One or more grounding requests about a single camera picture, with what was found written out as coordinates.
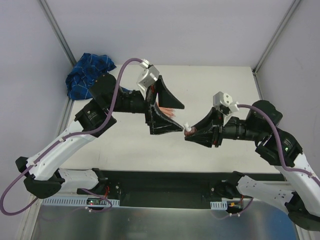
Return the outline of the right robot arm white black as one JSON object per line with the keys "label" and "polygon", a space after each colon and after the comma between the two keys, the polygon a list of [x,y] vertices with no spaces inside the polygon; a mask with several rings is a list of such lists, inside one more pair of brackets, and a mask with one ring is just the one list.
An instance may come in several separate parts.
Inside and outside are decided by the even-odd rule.
{"label": "right robot arm white black", "polygon": [[293,189],[284,190],[233,171],[230,178],[214,186],[214,192],[222,198],[242,195],[263,201],[287,214],[300,228],[318,232],[320,179],[296,138],[278,128],[282,113],[266,100],[253,105],[241,104],[240,108],[249,110],[246,119],[230,116],[224,120],[226,106],[212,107],[195,125],[184,124],[184,139],[208,148],[219,147],[224,139],[252,141],[255,152],[277,169]]}

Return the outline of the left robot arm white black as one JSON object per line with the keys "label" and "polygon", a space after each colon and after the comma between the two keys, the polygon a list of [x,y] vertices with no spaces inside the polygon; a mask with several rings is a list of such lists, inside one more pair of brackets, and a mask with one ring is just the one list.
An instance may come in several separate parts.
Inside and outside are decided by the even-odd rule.
{"label": "left robot arm white black", "polygon": [[[25,178],[26,190],[39,199],[49,198],[61,190],[90,190],[99,195],[105,191],[107,181],[98,168],[70,170],[61,165],[86,144],[99,138],[116,124],[109,113],[116,78],[105,73],[89,89],[92,100],[76,115],[74,121],[45,149],[32,157],[19,157],[15,164]],[[114,112],[143,114],[151,135],[181,132],[183,127],[166,116],[160,108],[180,109],[185,106],[166,87],[160,76],[146,89],[117,90]]]}

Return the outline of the mannequin hand with nails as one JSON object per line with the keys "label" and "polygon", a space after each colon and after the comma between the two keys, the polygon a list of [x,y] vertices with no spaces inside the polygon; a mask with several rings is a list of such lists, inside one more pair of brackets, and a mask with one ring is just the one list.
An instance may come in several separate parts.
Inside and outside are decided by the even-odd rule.
{"label": "mannequin hand with nails", "polygon": [[176,116],[173,108],[160,107],[159,109],[169,118],[174,118]]}

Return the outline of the blue plaid cloth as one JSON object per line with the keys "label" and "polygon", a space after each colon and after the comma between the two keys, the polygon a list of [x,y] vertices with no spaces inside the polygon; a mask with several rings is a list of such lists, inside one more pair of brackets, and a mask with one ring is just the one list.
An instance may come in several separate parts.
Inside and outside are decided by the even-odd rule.
{"label": "blue plaid cloth", "polygon": [[74,101],[91,99],[89,89],[97,78],[114,69],[116,65],[109,56],[84,53],[66,77],[67,96]]}

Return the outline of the right aluminium frame post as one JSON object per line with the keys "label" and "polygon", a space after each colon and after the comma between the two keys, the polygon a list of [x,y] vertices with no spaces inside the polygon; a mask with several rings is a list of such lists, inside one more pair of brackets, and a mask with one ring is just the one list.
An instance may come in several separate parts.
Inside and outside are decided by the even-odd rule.
{"label": "right aluminium frame post", "polygon": [[264,51],[262,52],[262,55],[260,56],[255,66],[252,68],[252,74],[254,76],[256,76],[259,70],[262,68],[263,64],[271,54],[273,48],[275,47],[276,43],[280,39],[283,31],[288,26],[290,20],[292,19],[292,17],[294,16],[295,12],[297,11],[297,9],[299,8],[302,2],[303,2],[302,0],[293,0],[289,5],[289,8],[287,9],[281,21],[279,22],[277,28],[275,29],[275,32],[273,33]]}

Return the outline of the aluminium frame post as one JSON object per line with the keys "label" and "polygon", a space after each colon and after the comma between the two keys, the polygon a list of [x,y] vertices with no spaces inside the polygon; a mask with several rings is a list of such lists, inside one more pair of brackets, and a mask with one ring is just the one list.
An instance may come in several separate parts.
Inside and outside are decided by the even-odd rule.
{"label": "aluminium frame post", "polygon": [[69,60],[70,64],[74,66],[76,64],[76,59],[74,57],[74,54],[72,53],[72,50],[59,26],[58,21],[56,20],[53,11],[51,10],[48,1],[47,0],[38,0],[37,1],[47,18],[49,25],[51,26],[57,40],[59,41],[65,55],[67,56],[67,59]]}
{"label": "aluminium frame post", "polygon": [[288,26],[290,20],[292,19],[292,17],[294,16],[295,12],[297,11],[297,9],[299,8],[302,2],[303,2],[302,0],[293,0],[289,5],[289,8],[287,9],[281,21],[279,22],[277,28],[275,29],[275,32],[273,33],[264,51],[262,52],[262,55],[260,56],[255,66],[252,68],[252,74],[254,76],[256,76],[259,70],[262,68],[263,64],[271,54],[273,48],[275,47],[276,43],[280,39],[283,31]]}

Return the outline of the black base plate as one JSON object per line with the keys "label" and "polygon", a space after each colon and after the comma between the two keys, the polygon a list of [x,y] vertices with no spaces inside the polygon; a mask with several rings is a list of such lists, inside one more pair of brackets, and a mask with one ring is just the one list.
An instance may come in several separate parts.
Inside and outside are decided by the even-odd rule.
{"label": "black base plate", "polygon": [[[102,170],[102,182],[90,189],[107,194],[121,207],[208,210],[223,196],[239,197],[234,185],[244,173],[233,172],[155,172]],[[223,182],[231,183],[225,190]]]}

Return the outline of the left aluminium frame post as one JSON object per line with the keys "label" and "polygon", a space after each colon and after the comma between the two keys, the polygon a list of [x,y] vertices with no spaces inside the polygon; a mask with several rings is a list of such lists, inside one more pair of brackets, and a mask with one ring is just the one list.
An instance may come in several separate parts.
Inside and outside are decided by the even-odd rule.
{"label": "left aluminium frame post", "polygon": [[37,1],[47,18],[49,25],[51,26],[57,40],[59,41],[65,55],[67,56],[67,59],[69,60],[70,64],[74,66],[76,64],[76,59],[74,57],[74,54],[72,53],[72,50],[59,26],[58,21],[56,20],[53,11],[51,10],[48,1],[47,0],[38,0]]}

